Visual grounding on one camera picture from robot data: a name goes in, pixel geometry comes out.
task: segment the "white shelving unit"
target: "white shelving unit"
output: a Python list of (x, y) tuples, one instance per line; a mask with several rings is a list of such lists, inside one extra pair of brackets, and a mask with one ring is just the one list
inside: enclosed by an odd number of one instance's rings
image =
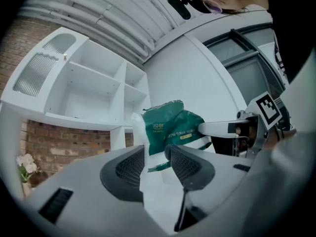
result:
[(125, 147), (132, 113), (151, 107), (144, 71), (65, 28), (47, 36), (25, 56), (1, 101), (27, 119), (109, 130), (112, 149)]

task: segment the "brick wall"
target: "brick wall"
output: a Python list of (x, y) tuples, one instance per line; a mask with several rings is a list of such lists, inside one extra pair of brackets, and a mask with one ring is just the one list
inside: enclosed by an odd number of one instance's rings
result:
[[(0, 96), (16, 66), (43, 38), (60, 25), (47, 21), (18, 18), (0, 43)], [(125, 135), (126, 146), (133, 145), (132, 134)], [(32, 177), (33, 186), (81, 158), (110, 150), (110, 133), (65, 128), (31, 120), (21, 127), (21, 154), (30, 153), (41, 169)]]

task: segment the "white flower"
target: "white flower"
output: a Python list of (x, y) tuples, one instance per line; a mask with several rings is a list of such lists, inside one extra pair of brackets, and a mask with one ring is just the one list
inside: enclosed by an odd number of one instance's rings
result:
[(19, 167), (21, 167), (23, 163), (23, 156), (18, 156), (16, 158), (16, 162), (18, 163)]
[(28, 172), (29, 174), (35, 172), (35, 171), (37, 170), (37, 168), (38, 168), (38, 167), (36, 166), (35, 163), (31, 163), (31, 164), (29, 164), (29, 165), (27, 165), (27, 166), (25, 167), (26, 172)]
[(23, 159), (23, 165), (24, 167), (27, 167), (28, 165), (34, 163), (34, 159), (30, 154), (26, 154), (22, 157)]

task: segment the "flower vase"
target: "flower vase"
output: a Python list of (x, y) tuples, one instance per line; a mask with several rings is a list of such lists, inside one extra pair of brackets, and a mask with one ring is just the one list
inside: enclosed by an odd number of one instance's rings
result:
[(23, 193), (24, 193), (25, 198), (27, 198), (32, 192), (31, 184), (29, 184), (28, 182), (22, 183), (22, 189), (23, 189)]

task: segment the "window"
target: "window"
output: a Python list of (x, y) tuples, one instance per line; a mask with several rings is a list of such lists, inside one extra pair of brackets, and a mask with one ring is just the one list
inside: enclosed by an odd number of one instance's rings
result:
[[(285, 90), (271, 57), (266, 57), (259, 47), (274, 42), (272, 24), (261, 24), (210, 39), (204, 45), (219, 59), (238, 86), (246, 104), (268, 91), (277, 99)], [(286, 111), (282, 111), (283, 128), (289, 128)]]

